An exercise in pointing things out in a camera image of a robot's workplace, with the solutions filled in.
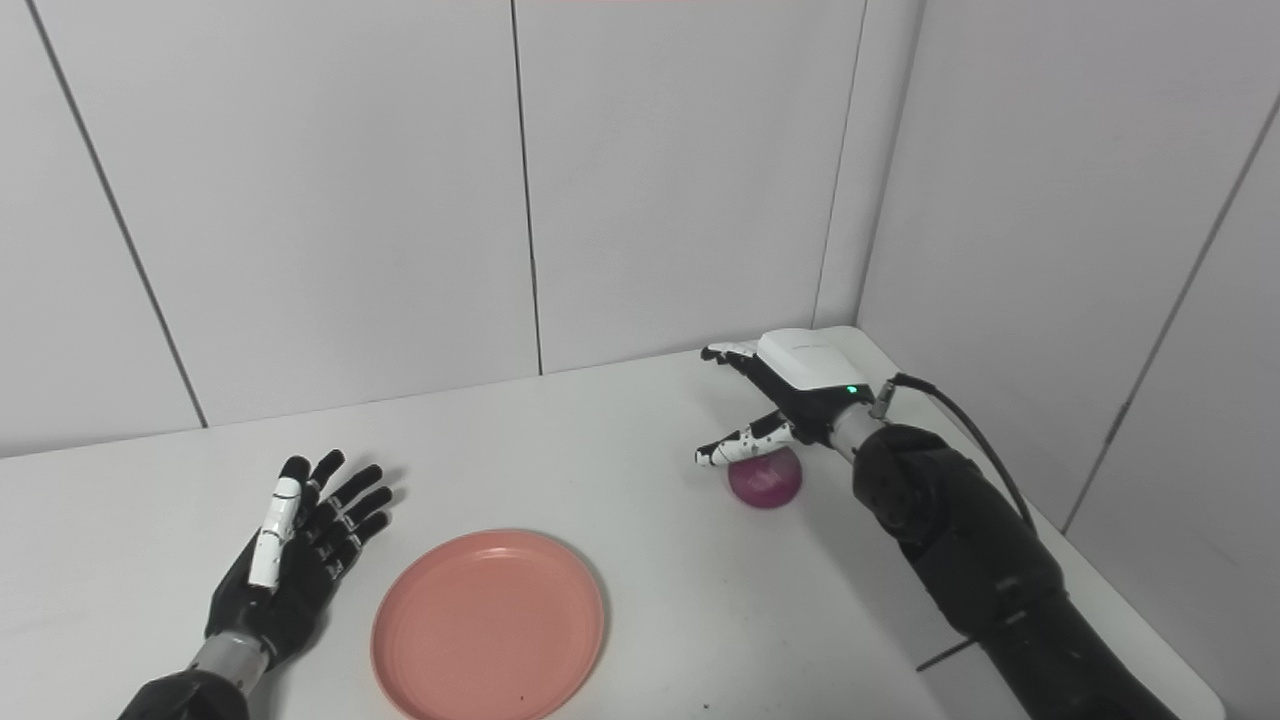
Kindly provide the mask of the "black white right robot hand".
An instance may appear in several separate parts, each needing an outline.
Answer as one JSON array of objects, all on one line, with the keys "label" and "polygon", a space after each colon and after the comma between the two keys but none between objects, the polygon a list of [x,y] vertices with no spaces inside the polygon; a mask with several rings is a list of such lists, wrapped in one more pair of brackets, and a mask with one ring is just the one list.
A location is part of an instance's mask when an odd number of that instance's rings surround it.
[{"label": "black white right robot hand", "polygon": [[750,342],[712,343],[700,359],[731,366],[774,410],[695,450],[695,462],[722,468],[787,445],[822,445],[849,462],[882,423],[870,416],[876,393],[865,374],[819,331],[788,328]]}]

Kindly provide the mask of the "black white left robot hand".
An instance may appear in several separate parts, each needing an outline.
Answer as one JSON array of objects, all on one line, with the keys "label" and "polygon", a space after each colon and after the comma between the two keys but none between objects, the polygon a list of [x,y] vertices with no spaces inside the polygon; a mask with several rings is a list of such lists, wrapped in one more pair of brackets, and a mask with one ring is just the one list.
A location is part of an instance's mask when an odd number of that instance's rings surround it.
[{"label": "black white left robot hand", "polygon": [[384,469],[370,464],[334,482],[344,464],[338,448],[316,464],[285,460],[264,519],[212,592],[205,638],[257,641],[269,667],[314,639],[342,580],[390,524]]}]

